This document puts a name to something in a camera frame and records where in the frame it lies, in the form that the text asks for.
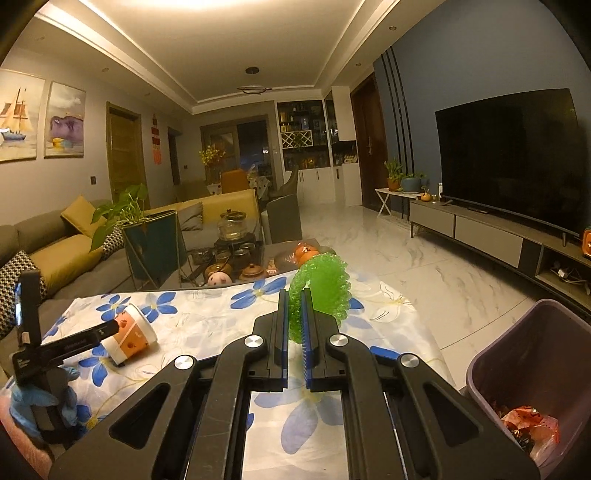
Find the blue gloved hand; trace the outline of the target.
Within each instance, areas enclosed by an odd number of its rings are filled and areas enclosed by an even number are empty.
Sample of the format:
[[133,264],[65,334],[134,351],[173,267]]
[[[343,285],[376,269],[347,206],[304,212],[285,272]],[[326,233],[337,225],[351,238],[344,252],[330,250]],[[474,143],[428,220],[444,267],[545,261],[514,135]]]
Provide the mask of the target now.
[[[34,385],[20,387],[16,385],[11,390],[10,414],[15,423],[31,438],[44,440],[46,443],[63,443],[66,440],[77,440],[83,433],[83,427],[78,423],[77,395],[69,386],[71,381],[79,378],[79,371],[71,366],[61,367],[67,375],[67,388],[64,400],[60,401],[50,392]],[[65,428],[57,433],[49,428],[41,428],[36,420],[33,408],[41,410],[57,407],[60,419]]]

